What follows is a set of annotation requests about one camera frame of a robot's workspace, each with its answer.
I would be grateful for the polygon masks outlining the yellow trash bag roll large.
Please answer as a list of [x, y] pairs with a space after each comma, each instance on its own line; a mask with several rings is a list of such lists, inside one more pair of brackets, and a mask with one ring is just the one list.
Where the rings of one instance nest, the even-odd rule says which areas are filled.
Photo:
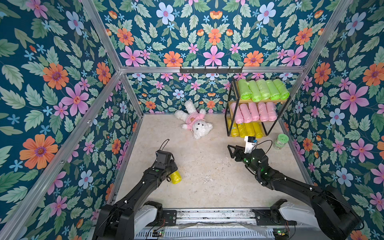
[[172, 174], [170, 174], [170, 179], [172, 184], [176, 185], [182, 181], [182, 177], [179, 173], [179, 171], [175, 171]]

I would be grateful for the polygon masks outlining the green trash bag roll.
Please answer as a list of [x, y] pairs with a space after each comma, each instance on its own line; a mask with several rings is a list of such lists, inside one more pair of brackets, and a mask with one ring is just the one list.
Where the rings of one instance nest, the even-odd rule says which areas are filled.
[[249, 84], [245, 79], [240, 79], [238, 81], [238, 88], [242, 100], [249, 100], [252, 98], [252, 91], [250, 90]]
[[271, 97], [270, 90], [268, 88], [268, 85], [264, 79], [260, 79], [256, 81], [262, 100], [268, 100]]
[[266, 80], [267, 87], [270, 91], [270, 100], [277, 101], [281, 98], [281, 94], [272, 80]]
[[281, 96], [280, 99], [287, 100], [290, 96], [290, 92], [288, 91], [285, 83], [282, 82], [280, 79], [273, 80], [273, 83], [280, 93], [280, 96]]
[[262, 100], [262, 95], [256, 81], [249, 81], [249, 89], [251, 90], [251, 99], [253, 102], [257, 103]]

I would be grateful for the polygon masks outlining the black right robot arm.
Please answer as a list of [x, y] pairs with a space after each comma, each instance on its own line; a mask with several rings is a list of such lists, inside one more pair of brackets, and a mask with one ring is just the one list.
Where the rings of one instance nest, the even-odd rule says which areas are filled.
[[296, 206], [279, 200], [271, 206], [271, 218], [296, 221], [320, 229], [332, 240], [344, 240], [364, 222], [339, 190], [332, 186], [321, 188], [290, 178], [269, 165], [262, 149], [247, 151], [241, 146], [228, 146], [231, 158], [244, 163], [258, 183], [270, 190], [285, 193], [301, 202]]

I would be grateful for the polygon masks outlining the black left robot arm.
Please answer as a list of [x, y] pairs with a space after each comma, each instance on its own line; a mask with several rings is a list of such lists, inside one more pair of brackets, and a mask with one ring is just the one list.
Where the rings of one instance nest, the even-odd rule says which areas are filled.
[[156, 151], [156, 160], [146, 169], [141, 180], [121, 200], [101, 208], [93, 240], [133, 240], [135, 216], [161, 183], [178, 170], [175, 158], [167, 151]]

